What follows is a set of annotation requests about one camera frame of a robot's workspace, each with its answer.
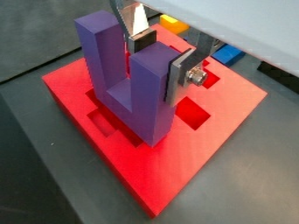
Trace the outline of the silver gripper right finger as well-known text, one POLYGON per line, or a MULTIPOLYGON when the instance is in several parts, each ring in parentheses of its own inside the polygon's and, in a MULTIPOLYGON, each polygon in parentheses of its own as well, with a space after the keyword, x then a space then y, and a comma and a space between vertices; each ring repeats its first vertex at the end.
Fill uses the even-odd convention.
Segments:
POLYGON ((203 31, 199 32, 197 48, 189 48, 169 66, 165 101, 174 107, 185 96, 187 87, 193 84, 199 87, 209 78, 203 71, 203 61, 222 47, 225 43, 203 31))

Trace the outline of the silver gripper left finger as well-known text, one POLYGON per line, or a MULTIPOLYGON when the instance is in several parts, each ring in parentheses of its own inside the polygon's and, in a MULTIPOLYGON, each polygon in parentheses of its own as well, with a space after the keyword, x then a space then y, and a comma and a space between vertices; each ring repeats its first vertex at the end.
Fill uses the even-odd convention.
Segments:
POLYGON ((156 31, 150 27, 146 7, 136 0, 110 0, 111 9, 124 32, 127 50, 138 53, 156 42, 156 31))

